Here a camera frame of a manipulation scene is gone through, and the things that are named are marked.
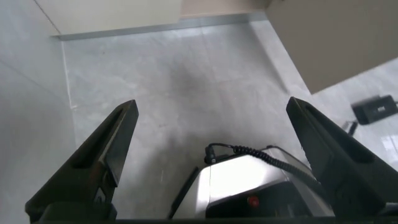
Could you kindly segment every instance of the wall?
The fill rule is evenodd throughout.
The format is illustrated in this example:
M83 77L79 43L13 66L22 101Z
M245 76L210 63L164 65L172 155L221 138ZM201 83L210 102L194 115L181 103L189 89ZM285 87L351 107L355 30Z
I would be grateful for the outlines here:
M0 1L0 223L28 223L28 199L75 150L57 31L33 0Z

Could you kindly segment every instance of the coiled cable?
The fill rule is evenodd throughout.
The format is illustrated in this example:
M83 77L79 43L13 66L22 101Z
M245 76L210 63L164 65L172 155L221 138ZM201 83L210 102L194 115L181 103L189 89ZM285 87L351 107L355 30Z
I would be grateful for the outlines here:
M325 192L323 191L323 188L321 184L305 173L304 171L300 170L299 168L293 166L292 164L288 164L286 162L280 161L278 159L275 159L268 155L265 152L258 151L256 149L252 149L250 147L246 146L232 146L228 144L223 144L223 143L211 143L209 144L208 147L213 147L213 146L223 146L223 147L228 147L233 150L235 154L238 155L249 155L256 157L258 159L261 159L262 161L268 163L269 165L272 165L274 167L280 168L284 171L287 171L294 176L296 176L299 180L301 180L304 184L306 184L310 189L312 189L316 194L318 194L324 201L328 202L327 196Z

